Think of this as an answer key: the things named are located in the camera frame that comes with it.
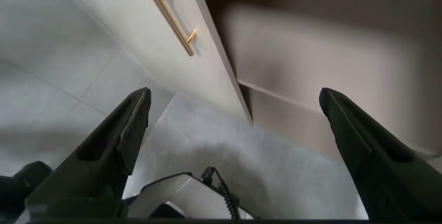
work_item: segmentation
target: gray tile floor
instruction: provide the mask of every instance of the gray tile floor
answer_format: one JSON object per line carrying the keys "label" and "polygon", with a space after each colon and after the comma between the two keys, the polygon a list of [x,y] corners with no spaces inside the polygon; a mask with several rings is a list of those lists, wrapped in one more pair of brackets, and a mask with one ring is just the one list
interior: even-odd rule
{"label": "gray tile floor", "polygon": [[367,218],[343,163],[180,96],[146,136],[124,194],[182,171],[199,176],[207,166],[263,218]]}

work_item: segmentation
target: gold handle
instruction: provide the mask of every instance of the gold handle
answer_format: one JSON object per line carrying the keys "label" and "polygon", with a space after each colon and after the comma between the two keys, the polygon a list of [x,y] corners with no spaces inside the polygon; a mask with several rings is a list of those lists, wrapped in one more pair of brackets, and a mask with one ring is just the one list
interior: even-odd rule
{"label": "gold handle", "polygon": [[164,18],[167,20],[167,22],[171,26],[173,32],[178,37],[178,39],[180,40],[182,46],[187,51],[189,56],[192,56],[193,54],[195,54],[193,52],[193,49],[192,49],[192,46],[190,45],[190,43],[196,37],[196,30],[192,30],[192,32],[189,35],[189,37],[186,38],[184,36],[184,34],[182,33],[180,27],[178,26],[177,21],[175,21],[175,19],[172,17],[172,14],[169,12],[169,9],[164,5],[163,0],[153,0],[153,1],[157,5],[158,9],[160,9],[160,12],[163,14]]}

